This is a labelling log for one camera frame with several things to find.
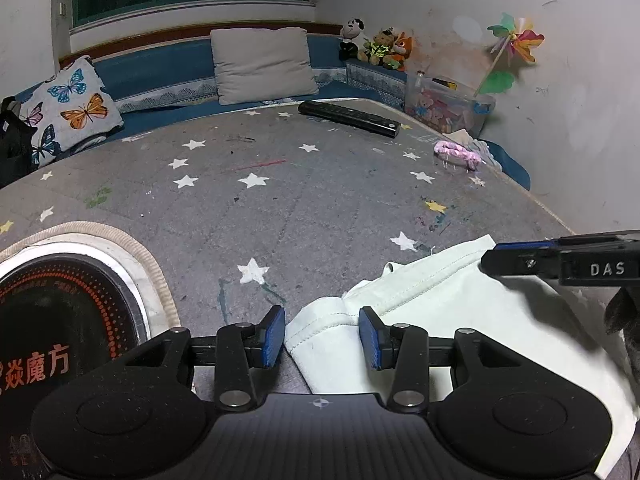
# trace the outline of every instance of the butterfly pillow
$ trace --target butterfly pillow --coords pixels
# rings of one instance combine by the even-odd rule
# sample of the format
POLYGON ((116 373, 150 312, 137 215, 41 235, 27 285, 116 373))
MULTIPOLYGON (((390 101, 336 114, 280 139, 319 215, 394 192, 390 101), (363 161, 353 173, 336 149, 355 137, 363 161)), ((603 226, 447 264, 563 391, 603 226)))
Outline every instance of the butterfly pillow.
POLYGON ((31 138, 33 163, 46 166, 78 142, 124 123, 89 56, 63 68, 22 104, 20 118, 38 129, 31 138))

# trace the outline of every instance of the crosshair logo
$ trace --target crosshair logo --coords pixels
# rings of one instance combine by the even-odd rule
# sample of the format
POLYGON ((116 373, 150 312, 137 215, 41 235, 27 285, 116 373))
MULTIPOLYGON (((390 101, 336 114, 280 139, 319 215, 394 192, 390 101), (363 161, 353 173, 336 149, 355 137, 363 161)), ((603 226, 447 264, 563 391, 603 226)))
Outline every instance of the crosshair logo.
POLYGON ((323 399, 322 397, 320 397, 319 399, 316 399, 312 402, 312 404, 316 407, 316 408, 320 408, 321 410, 323 408, 326 408, 329 404, 331 404, 328 400, 323 399))

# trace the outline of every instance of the pink toy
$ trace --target pink toy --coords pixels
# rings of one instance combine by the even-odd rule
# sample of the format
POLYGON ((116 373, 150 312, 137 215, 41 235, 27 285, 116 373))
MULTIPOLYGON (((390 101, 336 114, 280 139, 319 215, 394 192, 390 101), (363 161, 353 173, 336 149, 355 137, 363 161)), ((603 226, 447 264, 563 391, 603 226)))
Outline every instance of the pink toy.
POLYGON ((459 144, 448 140, 439 140, 436 142, 436 145, 433 147, 433 151, 439 158, 446 157, 444 160, 449 160, 450 156, 458 158, 464 161, 466 166, 473 171, 475 171, 478 164, 482 162, 482 158, 477 153, 470 152, 464 146, 460 146, 459 144))

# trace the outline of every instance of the pink butterfly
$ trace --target pink butterfly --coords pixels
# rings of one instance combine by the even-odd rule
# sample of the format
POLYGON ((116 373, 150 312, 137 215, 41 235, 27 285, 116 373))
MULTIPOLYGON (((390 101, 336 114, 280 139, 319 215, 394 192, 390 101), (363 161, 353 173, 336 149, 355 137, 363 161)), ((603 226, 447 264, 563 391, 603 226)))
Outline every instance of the pink butterfly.
POLYGON ((29 115, 27 115, 26 117, 20 116, 22 122, 25 124, 28 124, 29 126, 35 126, 42 120, 43 117, 44 116, 42 115, 42 101, 40 101, 37 105, 35 105, 35 107, 33 108, 33 110, 31 110, 31 113, 29 115))

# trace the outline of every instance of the yellow star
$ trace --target yellow star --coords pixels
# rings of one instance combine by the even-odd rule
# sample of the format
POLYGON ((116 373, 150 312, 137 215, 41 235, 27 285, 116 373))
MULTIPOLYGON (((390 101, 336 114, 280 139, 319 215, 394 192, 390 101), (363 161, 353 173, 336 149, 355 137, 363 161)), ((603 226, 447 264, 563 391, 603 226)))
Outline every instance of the yellow star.
POLYGON ((446 206, 440 205, 437 202, 434 202, 433 200, 431 202, 425 202, 424 205, 427 206, 432 211, 437 211, 439 213, 444 213, 444 210, 447 208, 446 206))
POLYGON ((4 225, 0 225, 0 233, 7 232, 13 224, 14 223, 11 222, 11 220, 7 220, 4 225))

